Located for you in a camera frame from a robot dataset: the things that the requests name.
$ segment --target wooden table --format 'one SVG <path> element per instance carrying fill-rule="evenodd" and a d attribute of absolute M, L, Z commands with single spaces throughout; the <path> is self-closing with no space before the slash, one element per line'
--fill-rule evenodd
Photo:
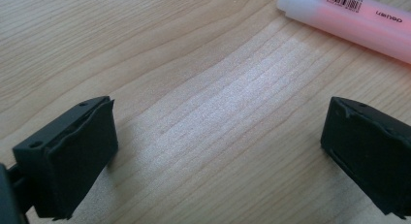
<path fill-rule="evenodd" d="M 120 149 L 57 223 L 404 223 L 319 141 L 331 96 L 411 124 L 411 65 L 276 2 L 0 0 L 0 162 L 71 106 L 110 95 Z"/>

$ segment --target pink highlighter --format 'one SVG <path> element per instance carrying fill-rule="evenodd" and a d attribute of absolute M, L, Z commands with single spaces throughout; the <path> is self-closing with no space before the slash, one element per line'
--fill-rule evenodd
<path fill-rule="evenodd" d="M 411 13 L 373 0 L 278 0 L 287 17 L 411 64 Z"/>

